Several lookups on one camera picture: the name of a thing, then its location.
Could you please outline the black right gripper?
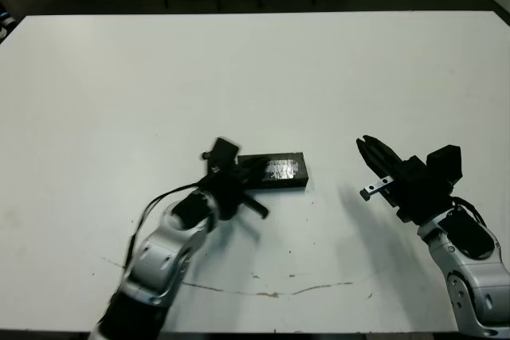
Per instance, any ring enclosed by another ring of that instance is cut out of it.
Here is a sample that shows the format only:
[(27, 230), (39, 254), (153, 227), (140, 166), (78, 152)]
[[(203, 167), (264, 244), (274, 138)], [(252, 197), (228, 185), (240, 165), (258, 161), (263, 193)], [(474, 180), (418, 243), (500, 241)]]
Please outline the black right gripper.
[(452, 205), (454, 180), (448, 174), (427, 166), (416, 156), (402, 161), (389, 146), (369, 135), (356, 139), (356, 145), (367, 166), (379, 177), (360, 190), (363, 200), (379, 193), (398, 210), (402, 222), (415, 224), (426, 223)]

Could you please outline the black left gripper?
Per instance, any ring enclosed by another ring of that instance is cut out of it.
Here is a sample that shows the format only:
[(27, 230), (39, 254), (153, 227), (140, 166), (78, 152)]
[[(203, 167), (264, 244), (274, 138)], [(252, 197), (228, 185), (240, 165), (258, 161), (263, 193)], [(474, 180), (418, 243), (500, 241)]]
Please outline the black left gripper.
[(239, 157), (238, 165), (245, 170), (218, 171), (207, 174), (198, 182), (198, 188), (205, 190), (215, 200), (219, 220), (232, 219), (240, 205), (246, 205), (262, 219), (268, 216), (268, 209), (246, 193), (252, 185), (271, 182), (266, 170), (268, 164), (269, 157)]

